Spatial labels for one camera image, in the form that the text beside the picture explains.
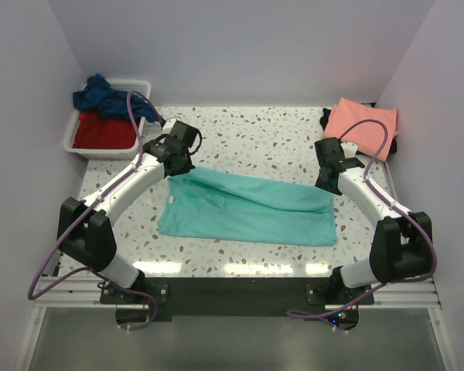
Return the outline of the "teal t-shirt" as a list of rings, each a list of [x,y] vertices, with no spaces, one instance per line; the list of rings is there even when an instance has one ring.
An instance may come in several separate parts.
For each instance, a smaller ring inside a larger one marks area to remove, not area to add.
[[[203,167],[169,179],[158,228],[173,237],[252,243],[324,247],[337,241],[330,193]]]

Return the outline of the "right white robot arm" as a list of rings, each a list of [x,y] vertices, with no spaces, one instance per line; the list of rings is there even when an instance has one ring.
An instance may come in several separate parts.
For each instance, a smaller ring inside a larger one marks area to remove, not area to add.
[[[335,268],[329,284],[331,299],[347,303],[357,288],[371,284],[419,281],[437,267],[432,221],[393,199],[369,175],[369,165],[347,157],[342,142],[326,138],[315,143],[319,163],[316,186],[348,197],[374,228],[368,258]]]

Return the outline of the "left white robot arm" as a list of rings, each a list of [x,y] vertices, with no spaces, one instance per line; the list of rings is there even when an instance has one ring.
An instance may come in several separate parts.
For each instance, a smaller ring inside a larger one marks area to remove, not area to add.
[[[135,159],[96,192],[77,200],[67,199],[60,208],[60,251],[108,281],[127,303],[145,293],[144,274],[117,252],[113,226],[125,210],[147,189],[167,177],[194,169],[193,146],[201,146],[199,129],[177,119],[168,120],[162,133],[142,146]]]

